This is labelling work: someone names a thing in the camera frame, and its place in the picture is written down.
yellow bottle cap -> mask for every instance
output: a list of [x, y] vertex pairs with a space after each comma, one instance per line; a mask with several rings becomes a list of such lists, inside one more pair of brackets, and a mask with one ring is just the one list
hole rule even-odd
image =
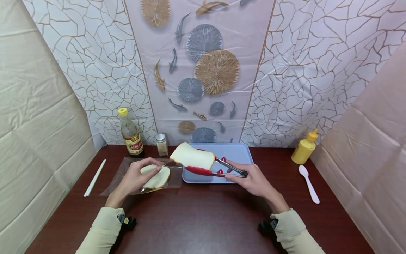
[[119, 112], [119, 116], [122, 116], [122, 117], [128, 115], [127, 108], [119, 108], [119, 109], [118, 109], [118, 112]]
[[314, 129], [314, 131], [309, 132], [309, 134], [307, 134], [307, 139], [310, 141], [316, 141], [318, 135], [317, 135], [317, 129]]

chopstick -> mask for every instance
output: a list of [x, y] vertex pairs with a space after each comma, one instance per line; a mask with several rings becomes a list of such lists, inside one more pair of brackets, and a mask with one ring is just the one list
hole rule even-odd
[[103, 160], [103, 162], [102, 162], [102, 164], [100, 165], [99, 169], [97, 170], [95, 176], [93, 177], [92, 181], [90, 182], [89, 187], [87, 187], [87, 190], [86, 190], [86, 192], [85, 192], [84, 195], [83, 195], [84, 197], [88, 197], [88, 196], [90, 195], [90, 192], [92, 191], [93, 186], [95, 185], [96, 180], [97, 180], [97, 178], [99, 177], [100, 172], [102, 171], [102, 168], [103, 168], [103, 166], [104, 166], [104, 163], [106, 163], [106, 159]]

yellow nozzle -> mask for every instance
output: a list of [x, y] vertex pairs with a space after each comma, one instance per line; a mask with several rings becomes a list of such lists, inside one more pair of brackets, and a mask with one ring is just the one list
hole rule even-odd
[[318, 135], [317, 135], [317, 128], [314, 129], [314, 131], [309, 132], [309, 134], [307, 134], [307, 139], [310, 141], [316, 141]]

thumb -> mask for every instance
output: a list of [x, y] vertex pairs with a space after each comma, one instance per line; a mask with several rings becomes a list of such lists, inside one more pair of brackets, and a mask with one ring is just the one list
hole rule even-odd
[[245, 180], [244, 178], [241, 178], [241, 177], [238, 177], [238, 176], [235, 176], [235, 175], [225, 175], [225, 178], [227, 180], [235, 182], [236, 184], [239, 184], [241, 186], [244, 184], [244, 180]]
[[148, 173], [146, 173], [145, 176], [145, 182], [148, 182], [154, 175], [158, 174], [159, 171], [161, 171], [161, 166], [156, 167], [154, 169], [152, 169], [151, 171], [149, 171]]

metal tong arm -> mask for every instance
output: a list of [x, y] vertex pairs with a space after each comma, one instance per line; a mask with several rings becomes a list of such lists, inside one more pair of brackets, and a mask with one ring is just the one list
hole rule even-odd
[[229, 169], [231, 169], [231, 170], [233, 170], [233, 171], [239, 173], [240, 175], [242, 175], [242, 176], [244, 176], [244, 177], [247, 177], [247, 176], [248, 176], [248, 172], [245, 171], [245, 170], [238, 169], [238, 168], [236, 168], [236, 167], [234, 167], [234, 166], [228, 164], [227, 162], [218, 159], [217, 157], [216, 157], [216, 161], [217, 161], [219, 164], [221, 164], [221, 165], [223, 165], [223, 166], [225, 166], [225, 167], [228, 167]]

